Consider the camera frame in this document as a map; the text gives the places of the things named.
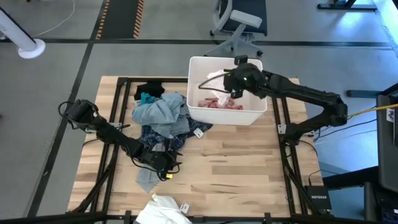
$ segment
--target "wooden tabletop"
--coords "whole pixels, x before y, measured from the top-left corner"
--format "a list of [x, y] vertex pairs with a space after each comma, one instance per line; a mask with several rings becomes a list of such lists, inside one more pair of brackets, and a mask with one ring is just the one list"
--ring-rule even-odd
[[[99, 113], [109, 118], [118, 77], [102, 77], [99, 84], [96, 105]], [[136, 86], [132, 83], [124, 124], [131, 127], [123, 133], [139, 138], [141, 126], [131, 119], [134, 109]], [[186, 83], [163, 83], [166, 92], [187, 94]], [[115, 121], [119, 120], [120, 105], [124, 87], [121, 90], [119, 108]], [[208, 217], [263, 217], [265, 212], [272, 217], [289, 217], [284, 175], [280, 161], [279, 143], [272, 109], [272, 100], [267, 99], [268, 110], [250, 126], [214, 125], [198, 139], [187, 139], [181, 150], [183, 162], [181, 171], [166, 182], [159, 182], [148, 194], [136, 184], [139, 168], [120, 151], [114, 176], [109, 214], [124, 214], [131, 210], [137, 215], [151, 199], [153, 193], [172, 196], [180, 205], [190, 204], [187, 215]], [[287, 99], [292, 122], [307, 119], [304, 103]], [[283, 120], [282, 108], [279, 109]], [[86, 140], [94, 139], [88, 134]], [[302, 140], [313, 144], [312, 138]], [[87, 144], [82, 151], [75, 183], [68, 209], [77, 207], [95, 184], [103, 143]], [[303, 184], [308, 184], [308, 175], [319, 170], [315, 151], [306, 144], [297, 146]], [[311, 176], [313, 185], [322, 185], [320, 172]], [[293, 186], [296, 212], [300, 212], [297, 189]]]

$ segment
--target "floor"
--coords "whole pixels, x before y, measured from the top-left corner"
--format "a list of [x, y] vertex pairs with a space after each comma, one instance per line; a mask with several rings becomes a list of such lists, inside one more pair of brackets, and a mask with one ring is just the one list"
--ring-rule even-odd
[[[74, 2], [71, 18], [40, 38], [90, 38], [103, 0]], [[374, 100], [347, 98], [344, 91], [383, 90], [398, 81], [394, 51], [398, 28], [392, 19], [396, 8], [390, 0], [375, 0], [379, 8], [376, 13], [318, 11], [320, 2], [325, 1], [266, 2], [269, 35], [257, 39], [278, 43], [261, 46], [263, 67], [286, 77], [299, 77], [302, 85], [340, 94], [349, 113], [371, 108]], [[72, 0], [1, 1], [1, 7], [32, 36], [63, 21], [73, 4]], [[213, 4], [213, 0], [146, 0], [139, 39], [211, 40], [208, 31], [212, 28]], [[325, 47], [320, 42], [365, 44]], [[88, 100], [95, 100], [103, 75], [186, 77], [189, 58], [215, 47], [192, 43], [94, 44], [92, 49], [89, 44], [56, 43], [47, 44], [44, 54], [33, 60], [19, 58], [14, 44], [0, 43], [0, 219], [27, 215], [60, 124], [57, 106], [79, 83], [75, 82], [78, 73], [83, 77], [77, 98]], [[381, 47], [367, 47], [372, 43]], [[255, 57], [255, 52], [246, 48], [239, 53]], [[231, 53], [224, 51], [217, 56], [231, 57]], [[83, 58], [88, 59], [86, 67], [81, 66]], [[321, 108], [307, 105], [307, 112], [309, 117], [315, 116]], [[351, 119], [349, 124], [374, 118], [374, 113], [368, 113]], [[321, 168], [343, 173], [376, 165], [376, 132], [350, 136], [375, 129], [376, 124], [369, 123], [320, 138], [316, 147]], [[38, 215], [65, 212], [84, 138], [83, 132], [66, 129]], [[322, 171], [322, 175], [332, 174]], [[330, 195], [333, 214], [363, 218], [360, 188], [331, 191]], [[356, 200], [347, 201], [347, 195], [354, 195]]]

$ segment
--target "yellow cable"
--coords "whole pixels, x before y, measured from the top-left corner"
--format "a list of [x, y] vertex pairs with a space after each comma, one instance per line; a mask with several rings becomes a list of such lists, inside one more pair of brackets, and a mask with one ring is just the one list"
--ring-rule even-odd
[[352, 118], [353, 116], [360, 115], [360, 114], [363, 114], [363, 113], [367, 113], [367, 112], [370, 112], [370, 111], [384, 110], [384, 109], [396, 108], [396, 107], [398, 107], [398, 104], [389, 105], [389, 106], [380, 106], [378, 108], [372, 108], [372, 109], [368, 109], [368, 110], [364, 110], [364, 111], [360, 111], [360, 112], [356, 112], [356, 113], [350, 114], [350, 115], [348, 115], [348, 118]]

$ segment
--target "blue plaid shirt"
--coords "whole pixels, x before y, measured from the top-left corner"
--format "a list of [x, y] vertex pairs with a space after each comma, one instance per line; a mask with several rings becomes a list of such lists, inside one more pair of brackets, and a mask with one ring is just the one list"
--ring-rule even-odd
[[209, 130], [211, 127], [213, 127], [212, 124], [207, 124], [207, 123], [202, 123], [199, 121], [195, 121], [192, 118], [187, 118], [188, 123], [189, 123], [189, 132], [179, 134], [175, 136], [172, 139], [168, 139], [164, 136], [161, 136], [160, 134], [156, 133], [150, 126], [148, 125], [143, 125], [142, 130], [141, 130], [141, 137], [140, 140], [148, 144], [151, 148], [154, 147], [158, 143], [162, 143], [163, 145], [165, 144], [166, 140], [170, 141], [170, 146], [169, 150], [180, 150], [184, 144], [185, 140], [187, 138], [190, 138], [194, 136], [195, 134], [193, 133], [196, 128], [199, 128], [202, 132], [205, 132]]

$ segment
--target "white pole base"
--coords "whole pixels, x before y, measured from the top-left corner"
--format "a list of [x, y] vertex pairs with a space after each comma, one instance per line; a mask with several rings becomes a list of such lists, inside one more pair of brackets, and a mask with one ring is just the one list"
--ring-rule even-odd
[[23, 49], [18, 48], [18, 54], [24, 59], [32, 59], [41, 55], [45, 50], [45, 42], [40, 39], [34, 39], [36, 42], [36, 49], [33, 51], [25, 51]]

